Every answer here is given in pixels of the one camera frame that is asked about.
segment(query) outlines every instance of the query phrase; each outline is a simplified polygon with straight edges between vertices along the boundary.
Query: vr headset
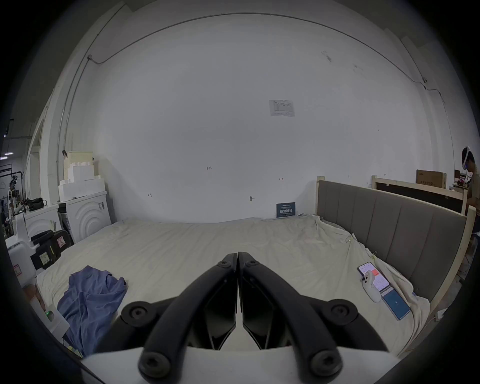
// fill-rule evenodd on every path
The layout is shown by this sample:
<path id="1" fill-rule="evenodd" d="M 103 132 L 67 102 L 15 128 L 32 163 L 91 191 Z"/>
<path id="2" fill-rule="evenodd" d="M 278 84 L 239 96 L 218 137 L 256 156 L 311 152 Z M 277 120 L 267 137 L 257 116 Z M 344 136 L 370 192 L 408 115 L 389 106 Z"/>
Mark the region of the vr headset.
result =
<path id="1" fill-rule="evenodd" d="M 465 158 L 463 159 L 463 164 L 462 164 L 463 169 L 467 169 L 467 157 L 468 157 L 468 154 L 470 153 L 470 147 L 467 145 L 465 148 L 467 149 L 467 153 L 465 153 Z"/>

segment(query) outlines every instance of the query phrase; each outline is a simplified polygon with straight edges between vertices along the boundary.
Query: upholstered headboard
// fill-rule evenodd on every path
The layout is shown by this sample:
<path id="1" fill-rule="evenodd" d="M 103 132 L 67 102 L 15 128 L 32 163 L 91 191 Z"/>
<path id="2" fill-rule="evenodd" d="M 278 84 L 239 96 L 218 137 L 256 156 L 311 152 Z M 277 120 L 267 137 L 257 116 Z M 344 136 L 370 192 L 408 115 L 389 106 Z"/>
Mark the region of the upholstered headboard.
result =
<path id="1" fill-rule="evenodd" d="M 413 284 L 432 310 L 450 286 L 468 246 L 475 209 L 464 216 L 394 193 L 317 180 L 317 215 L 355 233 Z"/>

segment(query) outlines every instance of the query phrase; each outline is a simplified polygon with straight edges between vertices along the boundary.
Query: phone screen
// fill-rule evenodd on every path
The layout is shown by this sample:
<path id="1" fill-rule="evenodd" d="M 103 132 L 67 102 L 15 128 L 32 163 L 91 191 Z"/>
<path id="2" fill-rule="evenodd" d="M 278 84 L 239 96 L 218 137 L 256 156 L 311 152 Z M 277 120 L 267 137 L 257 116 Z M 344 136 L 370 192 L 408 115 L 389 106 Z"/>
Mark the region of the phone screen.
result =
<path id="1" fill-rule="evenodd" d="M 402 299 L 393 287 L 390 287 L 382 292 L 382 299 L 390 307 L 393 314 L 398 320 L 403 319 L 408 312 L 410 312 L 410 307 Z"/>
<path id="2" fill-rule="evenodd" d="M 372 263 L 366 263 L 358 267 L 359 272 L 363 276 L 368 271 L 372 271 L 373 275 L 375 276 L 375 280 L 373 281 L 373 285 L 376 286 L 379 292 L 382 292 L 382 289 L 387 288 L 390 283 L 388 280 L 375 268 Z"/>

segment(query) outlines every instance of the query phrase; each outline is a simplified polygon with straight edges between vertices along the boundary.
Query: person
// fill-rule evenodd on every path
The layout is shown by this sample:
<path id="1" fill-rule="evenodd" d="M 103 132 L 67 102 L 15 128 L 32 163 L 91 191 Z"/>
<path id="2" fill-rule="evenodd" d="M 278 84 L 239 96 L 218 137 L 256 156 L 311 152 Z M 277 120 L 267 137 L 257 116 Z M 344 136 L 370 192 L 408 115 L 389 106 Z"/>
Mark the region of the person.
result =
<path id="1" fill-rule="evenodd" d="M 480 231 L 480 175 L 475 164 L 475 158 L 468 146 L 463 148 L 462 151 L 462 167 L 464 170 L 472 173 L 468 186 L 467 208 L 472 206 L 477 210 L 472 230 L 473 233 L 477 233 Z"/>

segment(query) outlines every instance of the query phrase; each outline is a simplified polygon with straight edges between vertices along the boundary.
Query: electrical wire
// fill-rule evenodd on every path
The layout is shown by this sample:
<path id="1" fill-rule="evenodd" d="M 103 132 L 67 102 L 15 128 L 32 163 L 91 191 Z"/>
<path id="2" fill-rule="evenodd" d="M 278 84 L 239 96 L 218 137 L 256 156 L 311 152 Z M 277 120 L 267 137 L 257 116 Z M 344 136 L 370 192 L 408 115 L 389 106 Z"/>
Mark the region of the electrical wire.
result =
<path id="1" fill-rule="evenodd" d="M 60 149 L 60 133 L 61 133 L 61 125 L 62 125 L 62 122 L 63 122 L 63 113 L 65 112 L 65 108 L 67 107 L 67 100 L 68 100 L 68 96 L 70 95 L 70 91 L 72 90 L 72 85 L 73 85 L 73 81 L 75 80 L 75 77 L 77 76 L 77 73 L 80 69 L 80 66 L 82 64 L 82 61 L 85 59 L 85 56 L 87 55 L 89 49 L 92 47 L 93 43 L 95 43 L 95 40 L 96 38 L 102 33 L 102 31 L 104 30 L 104 28 L 108 25 L 108 23 L 110 23 L 110 21 L 117 15 L 118 12 L 120 12 L 120 10 L 125 6 L 126 4 L 123 4 L 120 8 L 117 9 L 117 11 L 112 15 L 112 17 L 110 17 L 108 19 L 108 21 L 105 23 L 105 25 L 100 29 L 100 31 L 97 33 L 97 35 L 95 36 L 95 38 L 92 40 L 92 42 L 90 43 L 90 45 L 88 46 L 88 48 L 86 49 L 85 51 L 85 54 L 84 56 L 82 57 L 82 59 L 80 60 L 80 63 L 78 64 L 78 67 L 77 67 L 77 70 L 75 71 L 75 74 L 73 75 L 73 79 L 72 79 L 72 83 L 70 84 L 70 87 L 68 88 L 68 92 L 67 92 L 67 96 L 65 97 L 65 104 L 63 105 L 63 109 L 61 111 L 61 117 L 60 117 L 60 124 L 59 124 L 59 137 L 58 137 L 58 140 L 57 140 L 57 153 L 59 152 L 59 149 Z M 78 82 L 77 82 L 77 86 L 78 86 L 78 83 L 80 82 L 80 79 L 82 78 L 82 74 L 83 74 L 83 71 L 82 73 L 80 74 L 80 77 L 78 78 Z M 60 184 L 60 177 L 59 177 L 59 161 L 57 159 L 56 161 L 57 163 L 57 184 Z"/>
<path id="2" fill-rule="evenodd" d="M 468 267 L 467 267 L 467 269 L 466 269 L 465 271 L 460 271 L 460 268 L 459 268 L 459 269 L 458 269 L 458 272 L 460 272 L 460 273 L 466 273 L 466 272 L 468 272 L 468 269 L 470 268 L 470 260 L 468 260 L 468 257 L 467 257 L 466 254 L 465 254 L 465 256 L 464 256 L 464 259 L 467 261 Z"/>
<path id="3" fill-rule="evenodd" d="M 194 17 L 192 19 L 188 19 L 188 20 L 184 20 L 184 21 L 181 21 L 181 22 L 178 22 L 178 23 L 174 23 L 174 24 L 171 24 L 171 25 L 167 25 L 166 27 L 163 27 L 163 28 L 159 28 L 141 38 L 138 38 L 136 39 L 135 41 L 131 42 L 130 44 L 124 46 L 122 49 L 118 50 L 117 52 L 115 52 L 114 54 L 110 55 L 108 58 L 106 58 L 105 60 L 103 61 L 95 61 L 91 56 L 89 56 L 89 60 L 93 61 L 95 64 L 103 64 L 107 61 L 109 61 L 111 58 L 115 57 L 116 55 L 118 55 L 120 52 L 124 51 L 125 49 L 127 49 L 128 47 L 131 47 L 132 45 L 138 43 L 139 41 L 151 36 L 151 35 L 154 35 L 158 32 L 161 32 L 161 31 L 164 31 L 168 28 L 171 28 L 171 27 L 175 27 L 177 25 L 181 25 L 181 24 L 185 24 L 185 23 L 189 23 L 191 21 L 196 21 L 196 20 L 201 20 L 201 19 L 208 19 L 208 18 L 211 18 L 211 17 L 218 17 L 218 16 L 227 16 L 227 15 L 265 15 L 265 16 L 275 16 L 275 17 L 285 17 L 285 18 L 288 18 L 288 19 L 294 19 L 294 20 L 301 20 L 301 21 L 305 21 L 305 22 L 308 22 L 308 23 L 312 23 L 312 24 L 317 24 L 317 25 L 320 25 L 322 27 L 325 27 L 325 28 L 328 28 L 328 29 L 331 29 L 332 31 L 336 31 L 338 33 L 341 33 L 342 35 L 345 35 L 347 37 L 350 37 L 352 38 L 353 40 L 355 41 L 358 41 L 359 43 L 363 44 L 364 46 L 370 48 L 372 51 L 376 52 L 377 54 L 379 54 L 380 56 L 382 56 L 385 60 L 387 60 L 390 64 L 392 64 L 395 68 L 397 68 L 400 72 L 402 72 L 411 82 L 415 83 L 415 84 L 420 84 L 426 91 L 436 91 L 438 92 L 438 94 L 440 95 L 440 99 L 442 100 L 442 104 L 443 104 L 443 107 L 444 107 L 444 111 L 445 111 L 445 116 L 447 118 L 447 123 L 448 123 L 448 129 L 450 131 L 450 139 L 452 141 L 452 154 L 453 154 L 453 161 L 454 161 L 454 168 L 455 168 L 455 150 L 454 150 L 454 145 L 453 145 L 453 136 L 452 136 L 452 129 L 450 127 L 450 120 L 448 119 L 448 114 L 447 114 L 447 111 L 446 111 L 446 108 L 445 108 L 445 100 L 442 96 L 442 93 L 440 92 L 439 89 L 437 88 L 427 88 L 425 86 L 424 83 L 420 82 L 420 81 L 417 81 L 417 80 L 413 80 L 403 69 L 401 69 L 398 65 L 396 65 L 393 61 L 391 61 L 387 56 L 385 56 L 384 54 L 382 54 L 381 52 L 377 51 L 375 48 L 369 46 L 367 43 L 364 43 L 363 41 L 361 41 L 360 39 L 357 39 L 356 37 L 352 36 L 352 35 L 349 35 L 348 33 L 346 32 L 343 32 L 343 31 L 340 31 L 339 29 L 336 29 L 336 28 L 333 28 L 331 26 L 328 26 L 328 25 L 325 25 L 325 24 L 322 24 L 322 23 L 319 23 L 319 22 L 316 22 L 316 21 L 312 21 L 312 20 L 308 20 L 308 19 L 302 19 L 300 17 L 296 17 L 296 16 L 289 16 L 289 15 L 282 15 L 282 14 L 278 14 L 278 13 L 266 13 L 266 12 L 227 12 L 227 13 L 216 13 L 216 14 L 211 14 L 211 15 L 206 15 L 206 16 L 200 16 L 200 17 Z M 426 78 L 422 75 L 420 69 L 418 68 L 418 65 L 417 63 L 415 62 L 415 60 L 413 59 L 412 55 L 410 54 L 410 52 L 408 51 L 407 47 L 405 47 L 405 49 L 407 50 L 408 54 L 410 55 L 410 57 L 412 58 L 412 61 L 415 63 L 415 65 L 417 66 L 417 70 L 420 74 L 420 76 L 422 77 L 422 80 L 425 82 L 426 81 Z"/>

